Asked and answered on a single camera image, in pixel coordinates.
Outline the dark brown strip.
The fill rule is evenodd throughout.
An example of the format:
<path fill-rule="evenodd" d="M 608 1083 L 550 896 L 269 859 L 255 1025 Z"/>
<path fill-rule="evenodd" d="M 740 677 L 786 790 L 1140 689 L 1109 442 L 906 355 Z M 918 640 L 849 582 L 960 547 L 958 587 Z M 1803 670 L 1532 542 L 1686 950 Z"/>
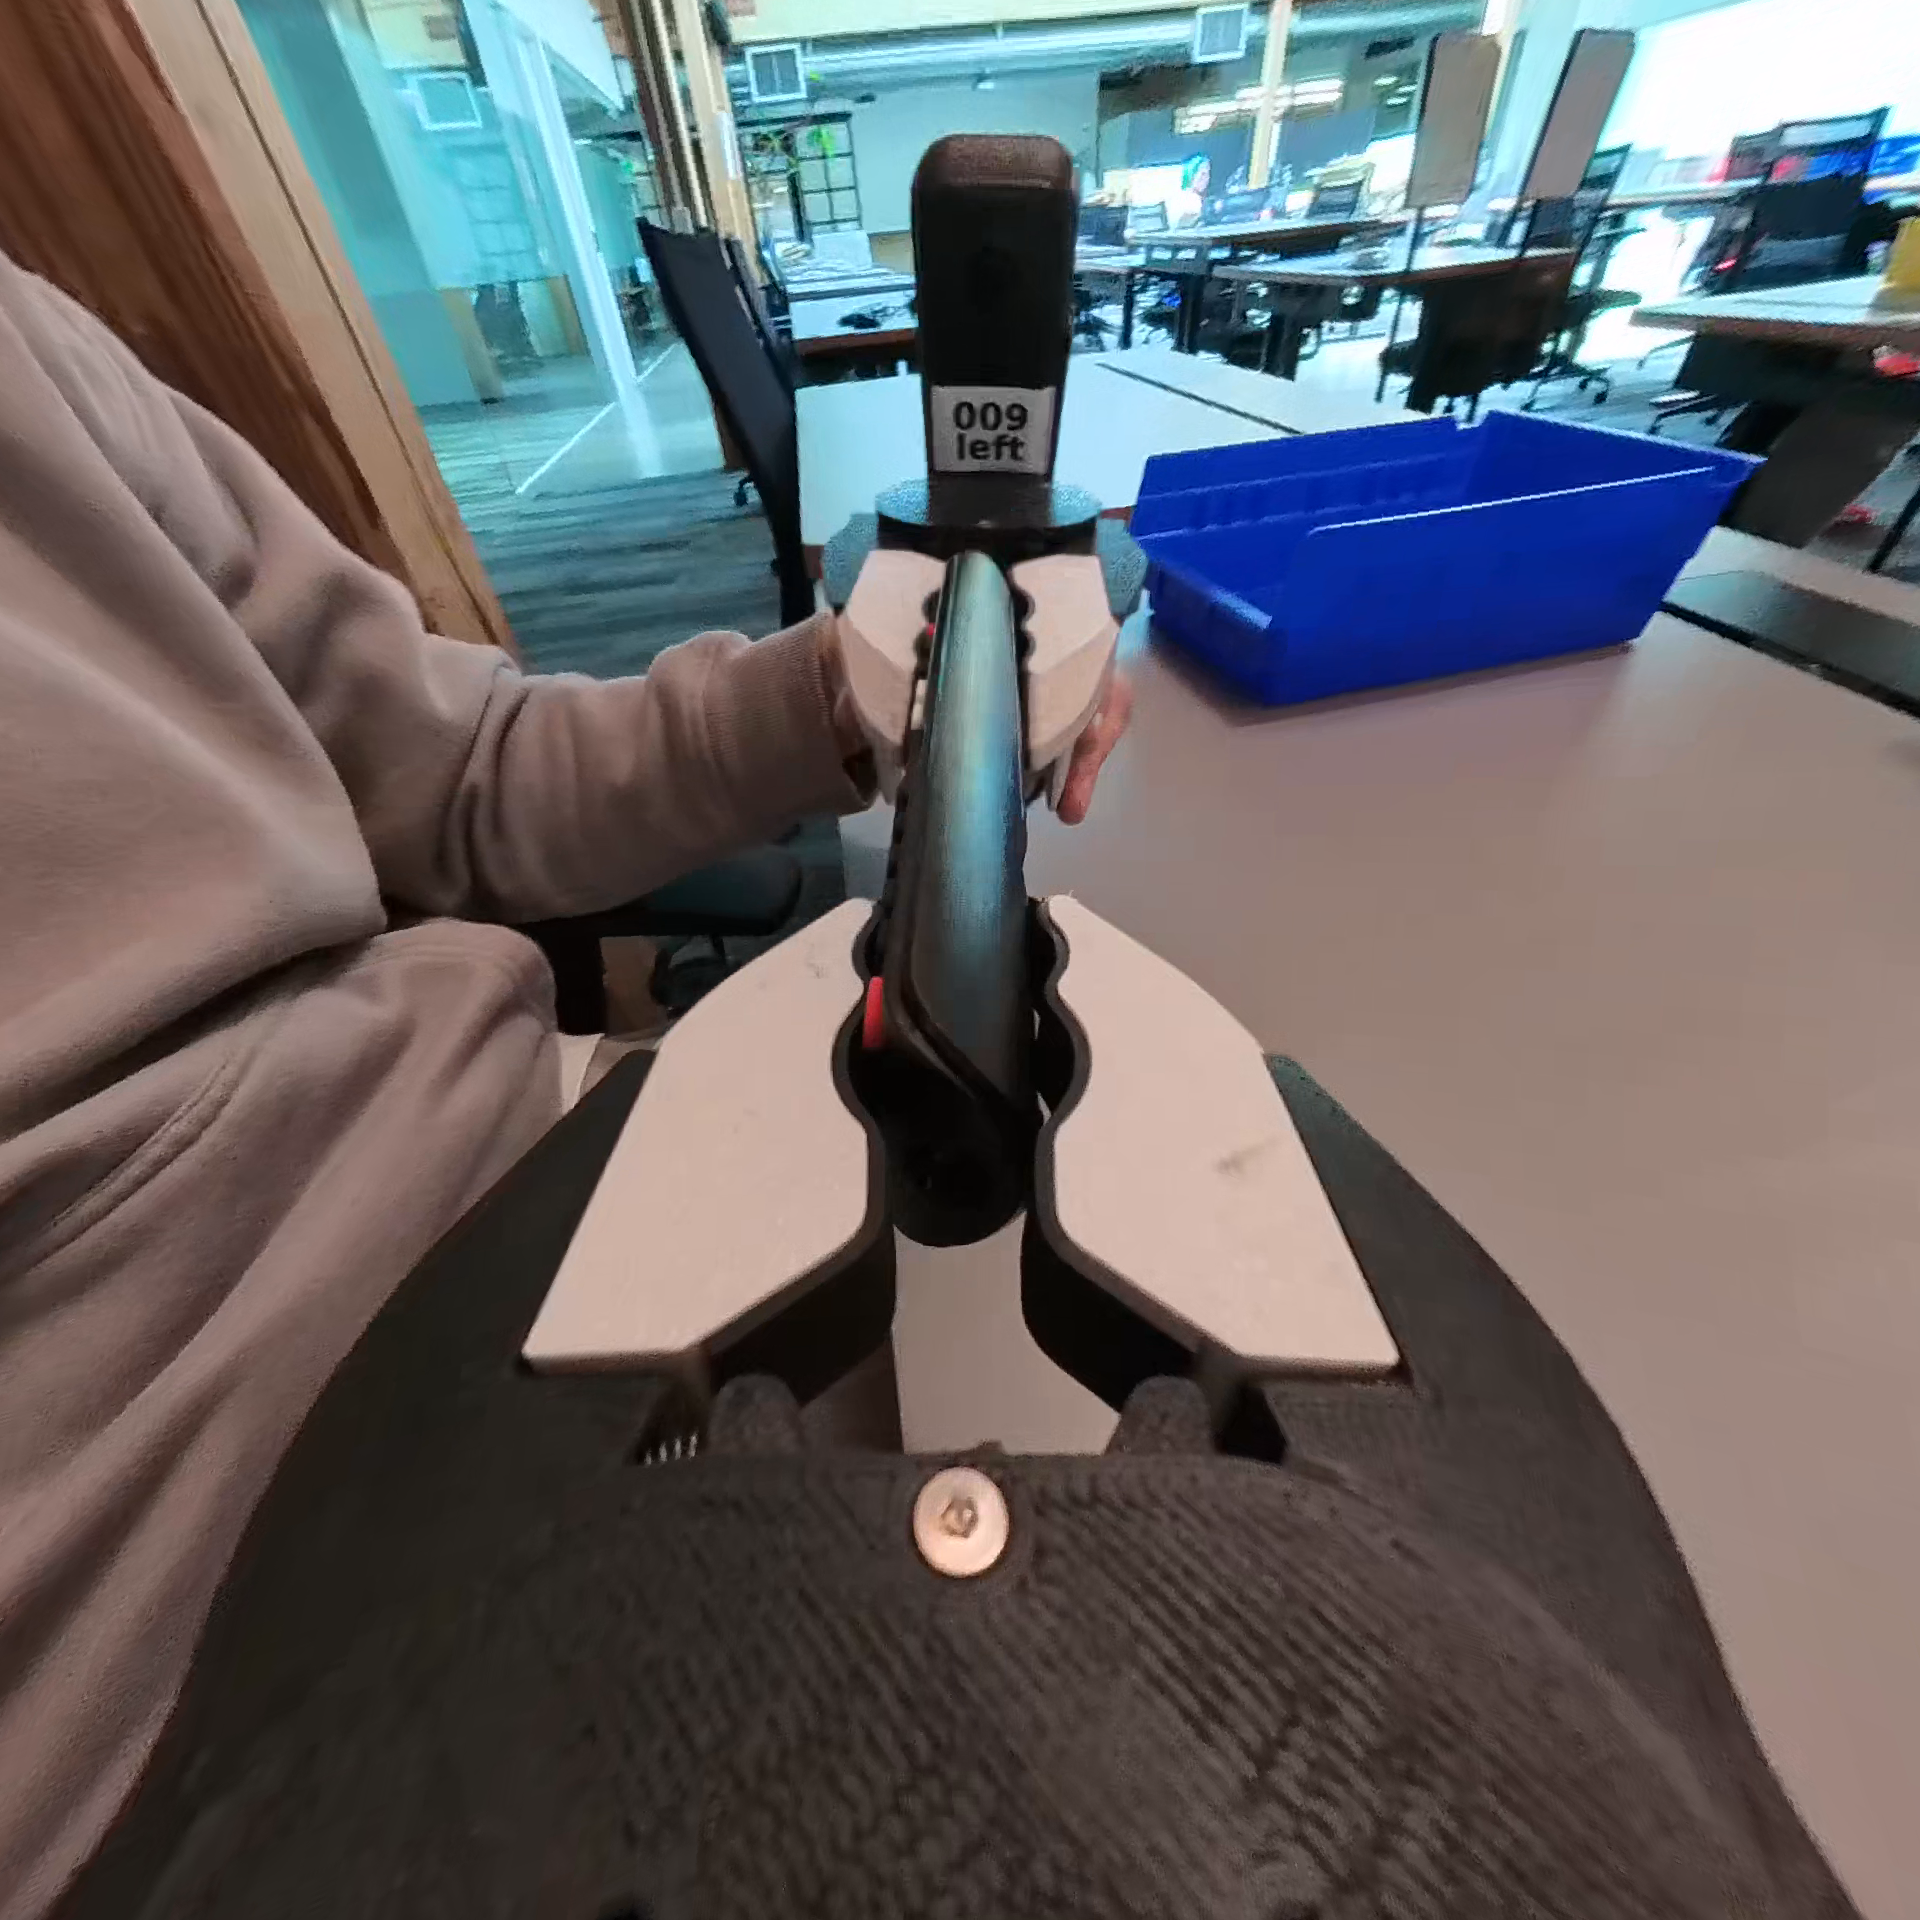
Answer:
<path fill-rule="evenodd" d="M 869 933 L 850 1085 L 883 1147 L 893 1226 L 972 1246 L 1033 1177 L 1033 982 L 1018 599 L 965 550 L 906 646 L 893 840 Z"/>

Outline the grey desk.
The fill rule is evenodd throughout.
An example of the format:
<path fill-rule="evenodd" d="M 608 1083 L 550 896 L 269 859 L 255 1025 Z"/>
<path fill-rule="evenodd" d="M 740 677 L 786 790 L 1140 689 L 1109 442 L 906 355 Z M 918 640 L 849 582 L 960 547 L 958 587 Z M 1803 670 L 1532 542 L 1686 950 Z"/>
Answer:
<path fill-rule="evenodd" d="M 1613 655 L 1135 725 L 1032 876 L 1296 1059 L 1619 1425 L 1865 1916 L 1916 1915 L 1916 719 Z"/>

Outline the blue plastic bin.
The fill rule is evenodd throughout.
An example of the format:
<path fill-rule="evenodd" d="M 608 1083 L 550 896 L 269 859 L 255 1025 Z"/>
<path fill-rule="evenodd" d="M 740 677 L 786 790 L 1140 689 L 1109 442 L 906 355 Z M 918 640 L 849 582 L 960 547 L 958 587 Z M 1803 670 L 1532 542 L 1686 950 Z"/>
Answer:
<path fill-rule="evenodd" d="M 1156 455 L 1128 532 L 1165 642 L 1315 706 L 1635 642 L 1760 465 L 1488 413 Z"/>

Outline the person's left forearm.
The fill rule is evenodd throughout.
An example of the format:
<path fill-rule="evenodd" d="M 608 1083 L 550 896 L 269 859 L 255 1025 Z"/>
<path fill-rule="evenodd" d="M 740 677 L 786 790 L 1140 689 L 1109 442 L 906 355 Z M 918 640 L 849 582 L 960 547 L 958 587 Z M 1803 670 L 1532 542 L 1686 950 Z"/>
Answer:
<path fill-rule="evenodd" d="M 260 650 L 348 803 L 373 925 L 596 913 L 875 787 L 832 612 L 620 679 L 526 675 L 390 606 Z"/>

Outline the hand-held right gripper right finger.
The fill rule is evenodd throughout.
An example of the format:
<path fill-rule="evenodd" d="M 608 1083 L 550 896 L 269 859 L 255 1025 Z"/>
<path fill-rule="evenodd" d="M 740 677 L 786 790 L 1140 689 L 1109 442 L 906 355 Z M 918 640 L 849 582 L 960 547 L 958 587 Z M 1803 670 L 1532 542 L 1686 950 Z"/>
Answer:
<path fill-rule="evenodd" d="M 1080 1383 L 1386 1380 L 1402 1355 L 1256 1037 L 1069 895 L 1038 903 L 1025 1329 Z"/>

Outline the person's left hand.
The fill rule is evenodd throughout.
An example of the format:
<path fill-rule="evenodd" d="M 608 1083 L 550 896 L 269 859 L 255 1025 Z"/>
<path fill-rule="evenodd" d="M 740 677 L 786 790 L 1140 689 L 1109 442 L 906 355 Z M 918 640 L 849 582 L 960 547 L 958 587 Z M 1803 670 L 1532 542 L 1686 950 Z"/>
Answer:
<path fill-rule="evenodd" d="M 1135 719 L 1135 679 L 1126 667 L 1113 667 L 1085 725 L 1078 730 L 1050 790 L 1055 817 L 1078 827 L 1092 810 L 1092 800 L 1103 769 L 1126 739 Z"/>

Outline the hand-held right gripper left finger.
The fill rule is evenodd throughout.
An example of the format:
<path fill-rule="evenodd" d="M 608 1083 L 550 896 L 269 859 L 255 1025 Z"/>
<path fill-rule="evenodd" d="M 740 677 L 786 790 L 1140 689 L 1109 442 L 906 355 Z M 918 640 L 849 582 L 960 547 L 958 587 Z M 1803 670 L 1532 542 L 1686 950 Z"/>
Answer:
<path fill-rule="evenodd" d="M 846 1376 L 890 1343 L 885 1170 L 846 1065 L 869 922 L 838 905 L 659 1040 L 526 1330 L 532 1372 Z"/>

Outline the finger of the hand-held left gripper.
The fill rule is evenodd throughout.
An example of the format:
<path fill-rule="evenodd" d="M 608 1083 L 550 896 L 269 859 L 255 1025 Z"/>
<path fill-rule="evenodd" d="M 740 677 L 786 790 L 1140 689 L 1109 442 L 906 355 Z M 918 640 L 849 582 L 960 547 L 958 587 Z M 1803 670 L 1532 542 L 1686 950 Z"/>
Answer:
<path fill-rule="evenodd" d="M 838 612 L 850 706 L 885 803 L 900 790 L 943 587 L 945 563 L 910 547 L 878 547 Z"/>
<path fill-rule="evenodd" d="M 1119 623 L 1095 556 L 1042 556 L 1018 565 L 1020 742 L 1025 785 L 1050 790 L 1078 730 L 1116 667 Z"/>

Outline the black desk mat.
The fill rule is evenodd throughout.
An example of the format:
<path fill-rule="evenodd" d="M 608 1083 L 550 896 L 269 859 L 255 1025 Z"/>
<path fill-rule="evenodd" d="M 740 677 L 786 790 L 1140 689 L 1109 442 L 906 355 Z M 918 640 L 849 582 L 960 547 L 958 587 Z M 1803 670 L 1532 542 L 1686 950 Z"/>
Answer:
<path fill-rule="evenodd" d="M 1659 603 L 1713 636 L 1916 716 L 1916 623 L 1753 569 L 1680 577 Z"/>

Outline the black office chair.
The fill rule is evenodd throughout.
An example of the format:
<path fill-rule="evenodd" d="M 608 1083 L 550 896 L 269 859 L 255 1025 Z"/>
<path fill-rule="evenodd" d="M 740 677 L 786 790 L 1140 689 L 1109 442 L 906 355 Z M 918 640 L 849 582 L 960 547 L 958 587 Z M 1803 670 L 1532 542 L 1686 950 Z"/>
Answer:
<path fill-rule="evenodd" d="M 818 612 L 800 529 L 800 429 L 795 386 L 748 297 L 732 246 L 706 229 L 638 222 L 640 249 L 669 320 L 685 343 L 708 403 L 738 450 L 775 545 L 779 623 Z"/>

